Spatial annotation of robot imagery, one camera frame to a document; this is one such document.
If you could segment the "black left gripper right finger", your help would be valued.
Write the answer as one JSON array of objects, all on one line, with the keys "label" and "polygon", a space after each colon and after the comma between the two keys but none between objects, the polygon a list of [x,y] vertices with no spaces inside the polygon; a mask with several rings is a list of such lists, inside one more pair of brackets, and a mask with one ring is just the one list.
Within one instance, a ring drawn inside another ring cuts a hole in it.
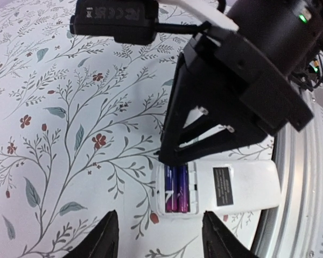
[{"label": "black left gripper right finger", "polygon": [[258,258],[212,211],[203,214],[202,245],[205,258]]}]

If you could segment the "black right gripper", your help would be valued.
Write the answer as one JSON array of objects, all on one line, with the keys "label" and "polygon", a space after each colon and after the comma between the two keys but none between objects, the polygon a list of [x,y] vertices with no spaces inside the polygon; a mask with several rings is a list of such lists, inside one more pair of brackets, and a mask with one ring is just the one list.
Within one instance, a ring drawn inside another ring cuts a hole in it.
[{"label": "black right gripper", "polygon": [[[287,123],[301,131],[314,117],[308,105],[285,76],[249,40],[234,32],[198,34],[180,54],[168,102],[161,137],[160,162],[183,164],[208,155],[246,147],[276,134]],[[183,128],[196,100],[196,81],[186,62],[197,75],[204,73],[207,88],[217,104],[244,119],[215,122],[207,118]],[[217,124],[230,126],[194,144],[179,145],[207,132]]]}]

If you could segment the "white remote control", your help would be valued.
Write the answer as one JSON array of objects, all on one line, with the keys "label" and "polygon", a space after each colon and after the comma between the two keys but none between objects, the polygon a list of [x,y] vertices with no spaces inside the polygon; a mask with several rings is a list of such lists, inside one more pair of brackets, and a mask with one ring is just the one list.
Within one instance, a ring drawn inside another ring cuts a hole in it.
[{"label": "white remote control", "polygon": [[189,162],[189,211],[165,211],[165,165],[154,172],[153,209],[167,219],[201,217],[204,212],[229,215],[265,210],[279,205],[281,192],[276,165],[270,160]]}]

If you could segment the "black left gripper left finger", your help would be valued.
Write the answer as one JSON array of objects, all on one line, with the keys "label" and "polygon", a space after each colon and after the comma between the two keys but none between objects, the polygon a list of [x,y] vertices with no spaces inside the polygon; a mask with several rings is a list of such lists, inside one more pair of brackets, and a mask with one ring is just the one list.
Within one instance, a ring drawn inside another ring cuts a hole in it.
[{"label": "black left gripper left finger", "polygon": [[118,245],[118,215],[112,210],[64,258],[117,258]]}]

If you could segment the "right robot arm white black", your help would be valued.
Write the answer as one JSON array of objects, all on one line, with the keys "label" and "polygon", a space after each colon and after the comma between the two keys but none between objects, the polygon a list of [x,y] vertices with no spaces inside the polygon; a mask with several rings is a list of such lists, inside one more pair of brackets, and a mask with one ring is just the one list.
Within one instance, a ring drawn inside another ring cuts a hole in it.
[{"label": "right robot arm white black", "polygon": [[323,32],[323,1],[172,1],[201,22],[179,55],[158,158],[176,166],[262,142],[313,113],[289,76]]}]

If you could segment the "purple AAA battery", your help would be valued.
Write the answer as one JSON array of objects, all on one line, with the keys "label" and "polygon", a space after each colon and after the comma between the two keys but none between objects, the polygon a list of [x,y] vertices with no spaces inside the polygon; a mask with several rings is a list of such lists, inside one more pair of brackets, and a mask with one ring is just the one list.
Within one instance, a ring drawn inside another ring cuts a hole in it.
[{"label": "purple AAA battery", "polygon": [[187,213],[189,211],[189,184],[187,165],[184,164],[177,168],[177,176],[178,212]]},{"label": "purple AAA battery", "polygon": [[165,211],[176,212],[177,208],[177,170],[165,165]]}]

